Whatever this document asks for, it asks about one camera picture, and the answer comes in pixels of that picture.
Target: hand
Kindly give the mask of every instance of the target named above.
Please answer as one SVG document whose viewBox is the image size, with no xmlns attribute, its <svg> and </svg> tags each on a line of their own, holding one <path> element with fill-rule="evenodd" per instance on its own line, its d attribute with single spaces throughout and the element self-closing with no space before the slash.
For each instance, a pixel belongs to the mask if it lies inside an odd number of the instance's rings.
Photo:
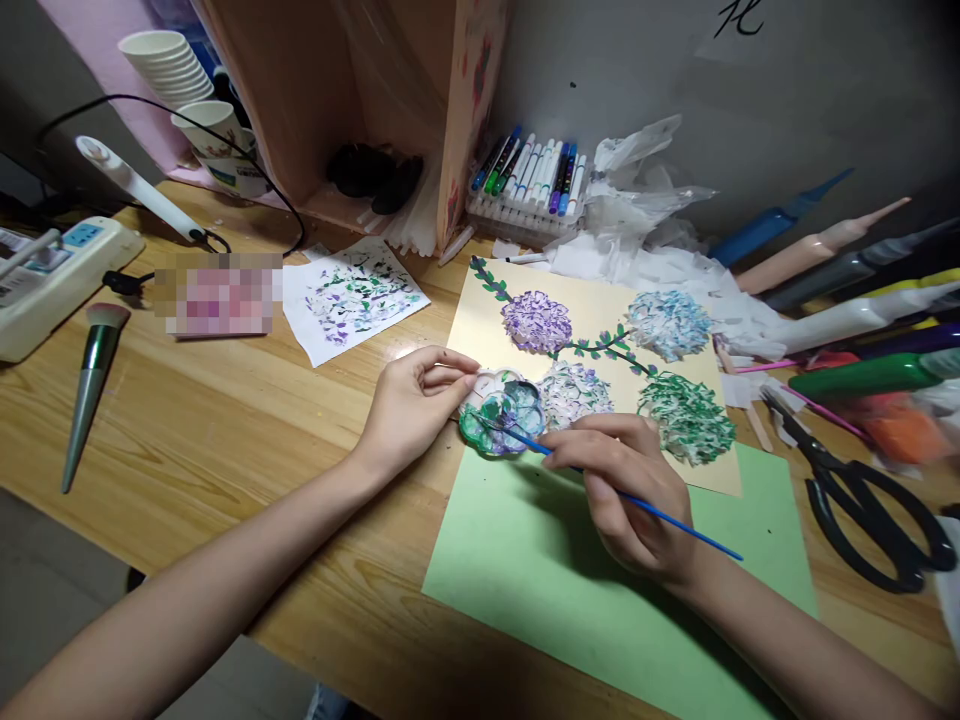
<svg viewBox="0 0 960 720">
<path fill-rule="evenodd" d="M 589 415 L 540 442 L 553 450 L 544 467 L 583 468 L 590 515 L 621 565 L 668 584 L 692 579 L 697 540 L 617 494 L 645 500 L 693 526 L 687 486 L 660 452 L 656 423 L 638 415 Z"/>
<path fill-rule="evenodd" d="M 430 447 L 479 369 L 476 360 L 438 345 L 388 363 L 354 454 L 393 478 Z"/>
</svg>

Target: makeup brush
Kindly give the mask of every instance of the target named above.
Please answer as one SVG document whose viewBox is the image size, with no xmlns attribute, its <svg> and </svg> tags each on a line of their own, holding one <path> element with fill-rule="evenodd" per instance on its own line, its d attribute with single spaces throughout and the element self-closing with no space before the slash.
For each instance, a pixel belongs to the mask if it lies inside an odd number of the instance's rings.
<svg viewBox="0 0 960 720">
<path fill-rule="evenodd" d="M 120 330 L 129 318 L 130 311 L 119 305 L 96 303 L 87 308 L 90 333 L 80 366 L 80 386 L 77 388 L 77 404 L 73 409 L 67 465 L 63 469 L 63 482 L 60 485 L 60 492 L 64 494 L 70 492 L 73 476 L 77 474 L 83 446 L 93 424 L 93 415 L 97 411 L 107 373 L 110 372 L 110 363 L 120 341 Z"/>
</svg>

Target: scissor handle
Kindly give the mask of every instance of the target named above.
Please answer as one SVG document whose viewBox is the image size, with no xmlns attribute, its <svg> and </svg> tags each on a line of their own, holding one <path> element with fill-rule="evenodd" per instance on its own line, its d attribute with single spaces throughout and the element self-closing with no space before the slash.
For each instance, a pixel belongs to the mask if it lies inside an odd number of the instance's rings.
<svg viewBox="0 0 960 720">
<path fill-rule="evenodd" d="M 829 472 L 825 471 L 815 471 L 814 474 L 830 475 Z M 899 551 L 890 548 L 882 537 L 876 535 L 875 530 L 872 531 L 870 525 L 862 522 L 862 511 L 856 503 L 852 502 L 851 498 L 838 487 L 837 490 L 839 490 L 841 496 L 850 501 L 853 506 L 852 508 L 846 507 L 846 503 L 830 491 L 831 484 L 836 485 L 833 477 L 830 477 L 829 480 L 824 477 L 807 480 L 807 495 L 810 498 L 810 507 L 813 510 L 813 516 L 817 519 L 817 524 L 827 538 L 827 542 L 833 546 L 841 559 L 859 573 L 864 580 L 873 583 L 881 590 L 892 593 L 918 593 L 923 590 L 923 573 L 920 572 L 919 566 L 908 562 Z M 831 496 L 837 497 L 837 502 L 844 507 L 844 510 L 853 517 L 857 524 L 863 526 L 874 543 L 890 558 L 897 571 L 896 577 L 891 577 L 877 570 L 850 544 L 833 515 L 833 508 L 830 506 Z"/>
<path fill-rule="evenodd" d="M 927 509 L 920 499 L 903 485 L 882 473 L 876 468 L 870 467 L 858 460 L 847 464 L 847 467 L 840 471 L 844 474 L 848 486 L 853 490 L 861 506 L 868 509 L 872 516 L 881 518 L 889 527 L 889 531 L 899 537 L 899 543 L 904 546 L 907 554 L 911 556 L 921 567 L 930 570 L 939 570 L 949 572 L 957 566 L 957 553 L 950 538 L 940 523 L 937 522 L 933 513 Z M 910 517 L 916 521 L 923 533 L 924 539 L 930 546 L 930 554 L 925 553 L 920 547 L 910 539 L 910 536 L 904 532 L 897 522 L 890 516 L 886 508 L 880 503 L 877 497 L 867 488 L 865 483 L 850 484 L 849 477 L 856 476 L 865 482 L 875 485 L 883 492 L 899 503 L 899 505 L 909 513 Z"/>
</svg>

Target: blue paintbrush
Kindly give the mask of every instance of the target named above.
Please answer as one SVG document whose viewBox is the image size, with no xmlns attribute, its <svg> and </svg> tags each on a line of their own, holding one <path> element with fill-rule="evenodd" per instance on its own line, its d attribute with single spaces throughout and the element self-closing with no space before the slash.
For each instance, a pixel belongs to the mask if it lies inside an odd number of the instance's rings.
<svg viewBox="0 0 960 720">
<path fill-rule="evenodd" d="M 502 425 L 500 425 L 500 424 L 498 424 L 498 423 L 495 423 L 495 422 L 493 422 L 492 420 L 488 420 L 487 418 L 483 417 L 480 413 L 478 413 L 478 412 L 476 412 L 476 411 L 474 411 L 473 415 L 474 415 L 475 417 L 479 418 L 479 419 L 480 419 L 480 422 L 482 422 L 482 423 L 483 423 L 484 425 L 486 425 L 487 427 L 492 427 L 492 428 L 495 429 L 495 430 L 500 430 L 501 432 L 505 432 L 507 435 L 509 435 L 510 437 L 512 437 L 514 440 L 519 440 L 520 442 L 522 442 L 524 445 L 526 445 L 528 448 L 530 448 L 530 449 L 533 450 L 534 452 L 538 452 L 538 453 L 540 453 L 541 455 L 552 455 L 552 454 L 553 454 L 553 450 L 551 450 L 550 448 L 544 447 L 544 446 L 541 445 L 540 443 L 534 442 L 534 441 L 531 440 L 530 438 L 524 437 L 524 436 L 521 435 L 520 433 L 514 432 L 514 431 L 511 430 L 510 428 L 503 427 Z M 580 469 L 580 468 L 572 468 L 572 469 L 573 469 L 573 470 L 576 470 L 577 472 L 583 472 L 583 470 Z M 724 547 L 723 545 L 721 545 L 720 543 L 718 543 L 716 540 L 713 540 L 712 538 L 708 538 L 708 537 L 707 537 L 706 535 L 704 535 L 702 532 L 698 532 L 697 530 L 694 530 L 694 529 L 693 529 L 692 527 L 690 527 L 689 525 L 685 525 L 684 523 L 680 522 L 679 520 L 674 520 L 672 517 L 670 517 L 670 516 L 667 515 L 666 513 L 663 513 L 663 512 L 660 512 L 659 510 L 657 510 L 657 509 L 656 509 L 653 505 L 651 505 L 650 503 L 644 502 L 644 501 L 641 500 L 640 498 L 635 498 L 633 495 L 630 495 L 630 494 L 628 494 L 628 493 L 622 492 L 622 491 L 620 491 L 620 490 L 617 490 L 617 494 L 618 494 L 620 497 L 624 498 L 625 500 L 628 500 L 629 502 L 633 503 L 633 504 L 636 505 L 638 508 L 642 508 L 642 509 L 646 510 L 646 511 L 647 511 L 648 513 L 650 513 L 651 515 L 656 515 L 658 518 L 660 518 L 660 519 L 663 520 L 664 522 L 668 522 L 668 523 L 670 523 L 671 525 L 673 525 L 674 527 L 680 528 L 680 529 L 683 530 L 685 533 L 689 533 L 690 535 L 693 535 L 693 536 L 694 536 L 695 538 L 697 538 L 698 540 L 703 540 L 703 542 L 705 542 L 707 545 L 711 545 L 712 547 L 715 547 L 717 550 L 720 550 L 721 552 L 725 552 L 727 555 L 729 555 L 730 557 L 734 558 L 735 560 L 739 560 L 740 562 L 743 562 L 743 555 L 741 555 L 740 553 L 736 553 L 736 552 L 734 552 L 733 550 L 731 550 L 730 548 Z"/>
</svg>

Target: green paper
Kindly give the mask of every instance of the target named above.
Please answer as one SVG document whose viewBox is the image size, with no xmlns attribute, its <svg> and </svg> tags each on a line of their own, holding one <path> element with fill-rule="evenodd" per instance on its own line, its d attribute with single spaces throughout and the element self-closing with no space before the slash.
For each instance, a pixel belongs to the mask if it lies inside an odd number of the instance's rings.
<svg viewBox="0 0 960 720">
<path fill-rule="evenodd" d="M 690 487 L 696 527 L 816 617 L 787 463 L 735 447 L 743 497 Z M 783 714 L 702 620 L 607 555 L 579 475 L 541 459 L 491 461 L 467 448 L 424 594 L 680 718 Z"/>
</svg>

